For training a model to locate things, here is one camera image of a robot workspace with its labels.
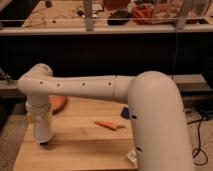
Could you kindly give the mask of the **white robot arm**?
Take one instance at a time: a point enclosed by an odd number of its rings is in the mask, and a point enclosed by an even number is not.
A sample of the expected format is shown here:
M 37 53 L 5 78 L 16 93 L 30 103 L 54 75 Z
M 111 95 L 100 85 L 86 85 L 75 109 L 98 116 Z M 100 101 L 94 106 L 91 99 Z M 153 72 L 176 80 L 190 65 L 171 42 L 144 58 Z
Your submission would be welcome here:
M 60 78 L 39 63 L 18 79 L 17 86 L 27 97 L 33 137 L 39 143 L 53 137 L 51 95 L 115 101 L 128 105 L 139 171 L 195 171 L 180 91 L 161 72 Z

